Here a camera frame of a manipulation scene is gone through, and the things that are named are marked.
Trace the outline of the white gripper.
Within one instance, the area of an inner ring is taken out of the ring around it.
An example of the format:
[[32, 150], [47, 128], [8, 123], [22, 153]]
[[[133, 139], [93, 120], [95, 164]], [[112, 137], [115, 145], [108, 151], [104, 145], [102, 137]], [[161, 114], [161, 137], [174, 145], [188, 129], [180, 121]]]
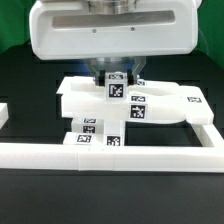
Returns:
[[199, 0], [36, 0], [29, 14], [33, 52], [42, 60], [85, 59], [96, 86], [97, 58], [134, 57], [135, 85], [145, 56], [188, 54], [197, 45]]

